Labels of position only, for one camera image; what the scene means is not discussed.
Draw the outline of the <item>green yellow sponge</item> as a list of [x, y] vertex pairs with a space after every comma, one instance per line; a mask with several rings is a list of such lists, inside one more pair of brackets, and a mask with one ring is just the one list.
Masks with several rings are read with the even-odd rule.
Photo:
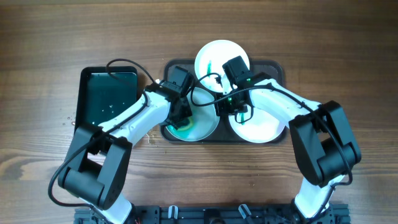
[[186, 131], [193, 126], [193, 118], [192, 117], [188, 117], [188, 118], [186, 118], [186, 120], [187, 120], [187, 127], [183, 130], [179, 129], [178, 131]]

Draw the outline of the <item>white plate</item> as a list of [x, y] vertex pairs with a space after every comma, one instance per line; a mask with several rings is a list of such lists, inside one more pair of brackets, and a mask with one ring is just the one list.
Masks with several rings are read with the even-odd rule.
[[217, 127], [220, 117], [216, 115], [215, 106], [195, 106], [191, 101], [191, 93], [187, 99], [192, 111], [193, 126], [186, 131], [178, 131], [171, 126], [166, 126], [166, 130], [175, 138], [181, 141], [200, 141], [207, 138]]
[[242, 139], [252, 143], [271, 142], [283, 132], [285, 126], [264, 110], [254, 108], [251, 118], [251, 108], [248, 111], [228, 116], [233, 131]]
[[[244, 49], [230, 40], [214, 40], [200, 49], [195, 58], [195, 74], [198, 79], [208, 73], [225, 75], [222, 65], [232, 58], [241, 56], [247, 68], [250, 68], [249, 57]], [[200, 83], [210, 91], [223, 93], [221, 84], [216, 81], [217, 76], [211, 75]]]

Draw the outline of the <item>white plate top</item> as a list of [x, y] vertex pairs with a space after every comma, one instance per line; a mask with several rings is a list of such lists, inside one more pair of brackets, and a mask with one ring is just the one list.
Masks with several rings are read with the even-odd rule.
[[[249, 57], [244, 49], [230, 40], [214, 40], [200, 49], [195, 58], [195, 74], [198, 79], [208, 73], [225, 75], [222, 65], [232, 58], [241, 56], [247, 68], [250, 68]], [[211, 75], [200, 83], [210, 91], [223, 93], [221, 84], [216, 81], [217, 76]]]

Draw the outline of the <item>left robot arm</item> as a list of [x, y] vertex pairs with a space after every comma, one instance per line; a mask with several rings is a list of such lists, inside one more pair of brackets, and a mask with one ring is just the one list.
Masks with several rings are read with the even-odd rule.
[[74, 203], [75, 223], [135, 223], [123, 189], [133, 146], [154, 126], [180, 129], [192, 115], [187, 100], [193, 75], [175, 67], [168, 80], [145, 87], [142, 96], [117, 117], [82, 124], [51, 181], [83, 200]]

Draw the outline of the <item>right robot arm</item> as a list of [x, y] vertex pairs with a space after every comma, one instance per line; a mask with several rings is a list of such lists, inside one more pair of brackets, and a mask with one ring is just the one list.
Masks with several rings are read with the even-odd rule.
[[338, 186], [353, 181], [352, 168], [361, 151], [340, 104], [307, 100], [265, 73], [253, 74], [242, 57], [222, 66], [232, 91], [221, 98], [227, 106], [247, 104], [278, 119], [290, 130], [295, 160], [303, 175], [294, 206], [302, 220], [321, 218]]

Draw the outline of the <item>dark brown serving tray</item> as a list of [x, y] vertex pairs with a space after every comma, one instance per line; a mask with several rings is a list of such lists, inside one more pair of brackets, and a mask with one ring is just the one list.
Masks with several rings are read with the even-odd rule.
[[[252, 73], [265, 73], [270, 75], [271, 78], [275, 79], [277, 83], [281, 86], [284, 85], [284, 71], [282, 67], [275, 61], [272, 60], [250, 60], [250, 70]], [[190, 73], [195, 74], [194, 72], [194, 59], [173, 59], [165, 66], [164, 70], [164, 78], [168, 80], [168, 77], [172, 73], [174, 68], [182, 67], [188, 70]], [[277, 144], [281, 142], [286, 134], [287, 128], [285, 127], [283, 132], [277, 137], [277, 139], [266, 142], [266, 143], [252, 143], [245, 141], [244, 139], [240, 138], [232, 129], [228, 116], [221, 116], [220, 121], [216, 127], [216, 129], [205, 139], [200, 141], [181, 141], [175, 137], [173, 137], [165, 128], [166, 126], [160, 127], [160, 133], [162, 137], [171, 142], [176, 144], [193, 144], [195, 142], [200, 142], [202, 144], [263, 144], [263, 145], [271, 145]]]

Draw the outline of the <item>black water tray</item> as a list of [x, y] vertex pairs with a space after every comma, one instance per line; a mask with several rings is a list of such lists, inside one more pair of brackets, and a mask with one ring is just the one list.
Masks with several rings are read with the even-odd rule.
[[73, 137], [80, 126], [99, 126], [137, 101], [137, 69], [132, 66], [86, 67], [81, 71]]

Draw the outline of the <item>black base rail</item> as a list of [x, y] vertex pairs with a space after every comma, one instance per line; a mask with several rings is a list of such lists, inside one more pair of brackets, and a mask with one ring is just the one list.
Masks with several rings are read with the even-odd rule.
[[[268, 204], [263, 207], [160, 207], [133, 206], [126, 223], [307, 223], [290, 204]], [[111, 223], [96, 212], [76, 209], [73, 223]], [[310, 223], [351, 223], [347, 204], [330, 205], [323, 215]]]

